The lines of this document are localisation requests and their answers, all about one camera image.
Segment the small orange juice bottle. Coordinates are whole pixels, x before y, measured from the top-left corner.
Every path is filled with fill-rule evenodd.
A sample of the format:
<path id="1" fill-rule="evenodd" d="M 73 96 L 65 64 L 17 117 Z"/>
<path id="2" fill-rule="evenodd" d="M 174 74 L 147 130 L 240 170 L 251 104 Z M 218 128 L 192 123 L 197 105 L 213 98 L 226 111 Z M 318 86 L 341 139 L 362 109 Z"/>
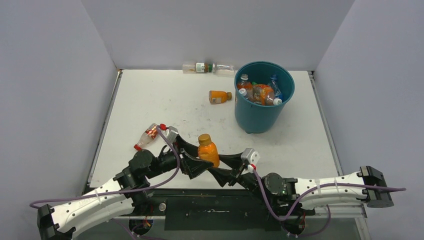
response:
<path id="1" fill-rule="evenodd" d="M 208 93 L 209 102 L 213 105 L 222 104 L 232 99 L 232 93 L 226 91 L 210 90 Z"/>
<path id="2" fill-rule="evenodd" d="M 220 157 L 217 146 L 212 142 L 211 136 L 207 133 L 201 134 L 198 137 L 198 158 L 204 161 L 213 163 L 213 167 L 217 168 L 220 165 Z"/>

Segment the clear bottle red label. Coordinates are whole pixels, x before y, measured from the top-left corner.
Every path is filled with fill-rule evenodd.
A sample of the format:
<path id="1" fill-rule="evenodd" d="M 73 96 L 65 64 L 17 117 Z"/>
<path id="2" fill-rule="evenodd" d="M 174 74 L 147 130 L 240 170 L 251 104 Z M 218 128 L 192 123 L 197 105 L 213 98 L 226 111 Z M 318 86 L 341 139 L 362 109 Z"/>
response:
<path id="1" fill-rule="evenodd" d="M 158 131 L 162 130 L 161 124 L 152 123 L 141 135 L 138 142 L 133 146 L 137 151 L 144 149 L 158 135 Z"/>

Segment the teal plastic bin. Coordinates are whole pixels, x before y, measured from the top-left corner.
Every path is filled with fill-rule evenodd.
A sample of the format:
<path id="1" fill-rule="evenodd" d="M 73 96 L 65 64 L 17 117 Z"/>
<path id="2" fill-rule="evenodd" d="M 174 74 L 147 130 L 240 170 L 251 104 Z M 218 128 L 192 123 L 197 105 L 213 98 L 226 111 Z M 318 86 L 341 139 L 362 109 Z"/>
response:
<path id="1" fill-rule="evenodd" d="M 237 84 L 247 75 L 247 80 L 257 85 L 268 86 L 273 75 L 276 75 L 276 84 L 282 94 L 282 103 L 265 105 L 243 97 L 237 89 Z M 265 133 L 277 121 L 285 104 L 293 97 L 295 82 L 290 73 L 278 64 L 268 61 L 254 61 L 242 66 L 234 76 L 235 102 L 234 115 L 237 124 L 248 134 Z"/>

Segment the large orange label bottle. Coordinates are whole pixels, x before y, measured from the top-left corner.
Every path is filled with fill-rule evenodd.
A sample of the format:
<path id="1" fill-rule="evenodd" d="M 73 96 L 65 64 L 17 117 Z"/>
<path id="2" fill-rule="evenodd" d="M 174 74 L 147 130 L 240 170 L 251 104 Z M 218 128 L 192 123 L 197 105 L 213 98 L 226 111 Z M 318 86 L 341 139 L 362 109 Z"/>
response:
<path id="1" fill-rule="evenodd" d="M 252 86 L 252 102 L 262 106 L 278 106 L 283 100 L 276 97 L 274 90 L 265 84 Z"/>

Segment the clear bottle green label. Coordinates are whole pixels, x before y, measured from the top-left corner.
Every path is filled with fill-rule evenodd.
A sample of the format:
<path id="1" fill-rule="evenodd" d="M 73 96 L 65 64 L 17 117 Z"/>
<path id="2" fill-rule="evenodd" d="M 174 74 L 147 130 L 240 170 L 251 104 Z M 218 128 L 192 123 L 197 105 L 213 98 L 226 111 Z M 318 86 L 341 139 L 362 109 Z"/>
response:
<path id="1" fill-rule="evenodd" d="M 215 65 L 215 63 L 207 62 L 185 62 L 182 64 L 182 72 L 185 74 L 211 73 Z"/>

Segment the crushed blue label bottle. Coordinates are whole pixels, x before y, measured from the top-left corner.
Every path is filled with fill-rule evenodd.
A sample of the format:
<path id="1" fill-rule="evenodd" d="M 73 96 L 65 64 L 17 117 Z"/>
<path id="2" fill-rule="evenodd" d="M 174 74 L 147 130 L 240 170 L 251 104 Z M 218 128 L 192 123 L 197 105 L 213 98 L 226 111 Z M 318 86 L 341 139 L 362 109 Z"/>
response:
<path id="1" fill-rule="evenodd" d="M 270 77 L 268 85 L 273 89 L 275 97 L 282 100 L 283 94 L 278 86 L 278 76 L 276 74 Z"/>

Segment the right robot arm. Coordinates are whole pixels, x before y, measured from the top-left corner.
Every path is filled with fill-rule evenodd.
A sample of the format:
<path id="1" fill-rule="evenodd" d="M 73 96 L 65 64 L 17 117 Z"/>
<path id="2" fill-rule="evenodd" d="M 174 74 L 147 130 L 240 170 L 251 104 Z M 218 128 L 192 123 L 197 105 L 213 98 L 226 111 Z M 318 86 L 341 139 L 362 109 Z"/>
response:
<path id="1" fill-rule="evenodd" d="M 220 186 L 239 184 L 276 214 L 280 210 L 296 214 L 300 210 L 344 203 L 364 203 L 369 208 L 394 206 L 393 189 L 374 167 L 361 166 L 356 172 L 328 178 L 282 177 L 276 172 L 259 176 L 255 172 L 258 155 L 223 155 L 221 159 L 232 162 L 233 168 L 211 167 L 208 171 Z"/>

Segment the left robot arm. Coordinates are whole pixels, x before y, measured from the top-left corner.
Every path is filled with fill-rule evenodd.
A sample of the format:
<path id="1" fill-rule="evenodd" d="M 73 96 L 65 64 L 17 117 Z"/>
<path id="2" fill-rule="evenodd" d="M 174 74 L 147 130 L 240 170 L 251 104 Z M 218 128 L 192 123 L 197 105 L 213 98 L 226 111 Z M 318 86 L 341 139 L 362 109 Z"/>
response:
<path id="1" fill-rule="evenodd" d="M 125 167 L 106 183 L 74 198 L 42 200 L 37 209 L 37 227 L 43 240 L 71 240 L 84 231 L 115 217 L 144 215 L 154 189 L 170 182 L 178 172 L 193 179 L 212 168 L 211 161 L 196 158 L 192 147 L 179 135 L 166 140 L 169 151 L 155 156 L 147 149 L 137 151 Z"/>

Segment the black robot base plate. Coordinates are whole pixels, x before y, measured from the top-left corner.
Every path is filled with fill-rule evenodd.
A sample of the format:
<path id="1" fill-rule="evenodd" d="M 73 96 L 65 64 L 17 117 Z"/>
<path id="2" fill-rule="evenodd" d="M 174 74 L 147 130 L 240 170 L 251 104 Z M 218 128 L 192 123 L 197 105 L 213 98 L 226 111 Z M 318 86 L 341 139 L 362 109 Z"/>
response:
<path id="1" fill-rule="evenodd" d="M 243 189 L 160 189 L 129 214 L 137 234 L 152 232 L 160 221 L 166 231 L 279 231 L 261 197 Z"/>

